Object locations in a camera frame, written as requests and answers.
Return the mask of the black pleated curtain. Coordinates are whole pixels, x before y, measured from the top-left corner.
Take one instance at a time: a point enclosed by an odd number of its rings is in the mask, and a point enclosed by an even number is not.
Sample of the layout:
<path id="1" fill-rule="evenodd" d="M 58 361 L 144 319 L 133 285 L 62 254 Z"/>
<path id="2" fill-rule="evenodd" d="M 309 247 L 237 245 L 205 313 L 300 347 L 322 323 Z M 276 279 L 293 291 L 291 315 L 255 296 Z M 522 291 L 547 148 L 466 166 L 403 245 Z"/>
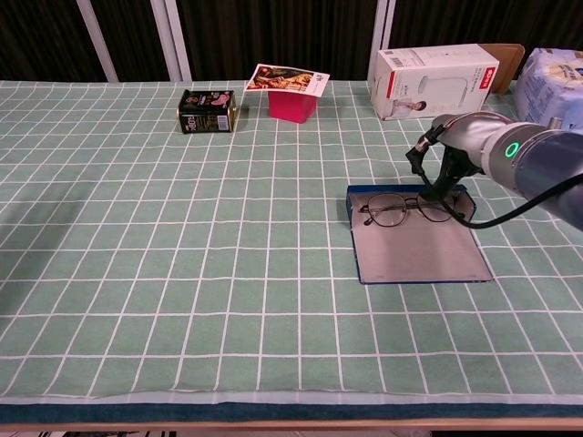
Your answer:
<path id="1" fill-rule="evenodd" d="M 175 0 L 196 80 L 244 79 L 259 63 L 366 78 L 380 0 Z M 167 81 L 154 10 L 89 0 L 117 77 Z M 393 48 L 519 43 L 583 50 L 583 0 L 395 0 Z M 0 0 L 0 80 L 107 78 L 77 0 Z"/>

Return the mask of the green checked tablecloth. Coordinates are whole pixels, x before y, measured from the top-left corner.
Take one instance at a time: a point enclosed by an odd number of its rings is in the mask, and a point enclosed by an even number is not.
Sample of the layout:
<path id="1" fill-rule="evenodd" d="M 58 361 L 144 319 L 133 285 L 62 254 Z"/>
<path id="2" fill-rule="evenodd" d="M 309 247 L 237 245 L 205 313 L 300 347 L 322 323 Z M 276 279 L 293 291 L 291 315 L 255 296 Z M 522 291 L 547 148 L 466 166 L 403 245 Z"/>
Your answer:
<path id="1" fill-rule="evenodd" d="M 412 182 L 428 121 L 333 82 L 188 136 L 183 91 L 0 82 L 0 403 L 583 404 L 583 233 L 532 210 L 476 234 L 489 282 L 364 286 L 346 189 Z"/>

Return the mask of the black wire-frame eyeglasses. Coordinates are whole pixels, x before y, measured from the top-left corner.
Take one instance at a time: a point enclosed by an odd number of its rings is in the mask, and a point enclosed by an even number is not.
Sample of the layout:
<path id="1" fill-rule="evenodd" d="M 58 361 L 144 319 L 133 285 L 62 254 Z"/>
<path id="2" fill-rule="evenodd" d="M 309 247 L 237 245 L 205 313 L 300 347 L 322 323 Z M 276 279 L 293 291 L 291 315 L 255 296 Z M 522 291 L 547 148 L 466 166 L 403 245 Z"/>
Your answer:
<path id="1" fill-rule="evenodd" d="M 403 193 L 385 193 L 374 195 L 360 207 L 359 213 L 367 214 L 365 226 L 373 223 L 382 228 L 395 228 L 406 222 L 409 215 L 441 223 L 447 222 L 453 216 L 438 200 L 428 200 L 420 194 L 405 195 Z"/>

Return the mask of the light blue tissue pack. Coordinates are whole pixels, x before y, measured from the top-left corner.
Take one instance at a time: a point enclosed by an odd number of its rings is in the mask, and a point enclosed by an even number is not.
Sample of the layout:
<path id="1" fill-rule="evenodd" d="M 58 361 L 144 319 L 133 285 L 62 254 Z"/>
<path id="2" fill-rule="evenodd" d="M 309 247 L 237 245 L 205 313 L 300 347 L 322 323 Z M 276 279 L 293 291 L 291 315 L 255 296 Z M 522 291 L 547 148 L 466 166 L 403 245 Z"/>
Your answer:
<path id="1" fill-rule="evenodd" d="M 546 125 L 556 117 L 562 129 L 583 135 L 583 51 L 534 49 L 513 97 L 520 120 Z"/>

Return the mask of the blue glasses case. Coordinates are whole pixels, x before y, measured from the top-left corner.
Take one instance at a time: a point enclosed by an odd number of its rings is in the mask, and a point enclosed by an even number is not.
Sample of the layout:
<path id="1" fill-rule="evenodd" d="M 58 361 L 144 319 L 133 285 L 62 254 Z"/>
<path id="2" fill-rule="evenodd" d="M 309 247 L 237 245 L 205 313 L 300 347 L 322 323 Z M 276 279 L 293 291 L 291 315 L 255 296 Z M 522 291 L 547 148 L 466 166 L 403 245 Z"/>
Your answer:
<path id="1" fill-rule="evenodd" d="M 362 284 L 486 282 L 493 275 L 470 229 L 451 218 L 434 223 L 409 215 L 395 228 L 365 226 L 359 213 L 378 194 L 416 195 L 422 185 L 351 185 L 346 209 Z"/>

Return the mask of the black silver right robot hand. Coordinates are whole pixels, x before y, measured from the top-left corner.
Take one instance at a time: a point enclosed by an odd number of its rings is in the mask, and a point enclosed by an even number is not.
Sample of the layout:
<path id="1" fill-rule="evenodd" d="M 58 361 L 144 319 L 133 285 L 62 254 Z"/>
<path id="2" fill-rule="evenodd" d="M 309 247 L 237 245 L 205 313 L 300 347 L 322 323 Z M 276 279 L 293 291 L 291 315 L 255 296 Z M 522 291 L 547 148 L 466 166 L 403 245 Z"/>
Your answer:
<path id="1" fill-rule="evenodd" d="M 422 198 L 428 201 L 444 199 L 462 178 L 484 173 L 481 161 L 483 144 L 511 123 L 513 120 L 509 117 L 487 111 L 436 117 L 430 129 L 406 154 L 412 171 L 422 176 L 423 159 L 428 148 L 436 143 L 445 147 L 439 175 L 433 187 L 421 193 Z"/>

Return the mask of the white metal frame post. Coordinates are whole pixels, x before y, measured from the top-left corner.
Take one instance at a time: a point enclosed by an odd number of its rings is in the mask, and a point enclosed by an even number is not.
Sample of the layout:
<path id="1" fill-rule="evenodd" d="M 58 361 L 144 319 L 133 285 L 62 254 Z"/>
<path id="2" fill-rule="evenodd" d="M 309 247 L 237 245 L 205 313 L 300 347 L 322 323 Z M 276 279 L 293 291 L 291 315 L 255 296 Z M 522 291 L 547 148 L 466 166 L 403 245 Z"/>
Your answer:
<path id="1" fill-rule="evenodd" d="M 107 81 L 117 83 L 118 75 L 107 49 L 107 44 L 103 37 L 91 0 L 76 0 L 76 2 Z"/>
<path id="2" fill-rule="evenodd" d="M 192 80 L 177 0 L 150 0 L 163 56 L 173 82 Z"/>
<path id="3" fill-rule="evenodd" d="M 395 7 L 396 0 L 377 0 L 367 74 L 369 84 L 373 82 L 377 52 L 387 49 L 390 44 Z"/>

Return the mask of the small black snack packet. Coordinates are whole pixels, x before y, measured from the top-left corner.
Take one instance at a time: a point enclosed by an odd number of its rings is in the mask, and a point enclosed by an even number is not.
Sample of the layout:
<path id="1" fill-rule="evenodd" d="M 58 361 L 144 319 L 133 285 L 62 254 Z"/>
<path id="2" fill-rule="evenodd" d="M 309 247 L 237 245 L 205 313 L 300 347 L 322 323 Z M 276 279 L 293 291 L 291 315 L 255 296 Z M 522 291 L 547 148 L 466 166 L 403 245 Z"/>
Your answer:
<path id="1" fill-rule="evenodd" d="M 183 134 L 232 132 L 236 98 L 233 90 L 185 90 L 178 105 Z"/>

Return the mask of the red tub with printed lid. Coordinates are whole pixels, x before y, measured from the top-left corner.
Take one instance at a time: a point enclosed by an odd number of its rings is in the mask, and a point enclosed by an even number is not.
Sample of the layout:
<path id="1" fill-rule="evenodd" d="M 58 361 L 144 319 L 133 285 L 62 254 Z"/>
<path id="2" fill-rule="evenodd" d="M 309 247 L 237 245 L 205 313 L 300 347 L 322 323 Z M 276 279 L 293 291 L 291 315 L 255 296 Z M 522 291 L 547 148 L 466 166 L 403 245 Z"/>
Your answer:
<path id="1" fill-rule="evenodd" d="M 326 73 L 258 64 L 245 91 L 265 91 L 271 117 L 301 124 L 315 111 L 329 79 Z"/>

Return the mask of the white cardboard carton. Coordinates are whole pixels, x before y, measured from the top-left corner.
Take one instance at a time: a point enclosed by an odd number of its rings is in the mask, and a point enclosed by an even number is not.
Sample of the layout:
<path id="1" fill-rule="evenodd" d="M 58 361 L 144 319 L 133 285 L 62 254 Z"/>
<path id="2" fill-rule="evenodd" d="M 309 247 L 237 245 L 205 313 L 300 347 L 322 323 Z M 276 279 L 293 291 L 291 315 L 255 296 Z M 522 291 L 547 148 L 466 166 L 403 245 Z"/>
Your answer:
<path id="1" fill-rule="evenodd" d="M 377 52 L 371 101 L 382 121 L 481 109 L 504 94 L 525 55 L 520 44 L 391 48 Z"/>

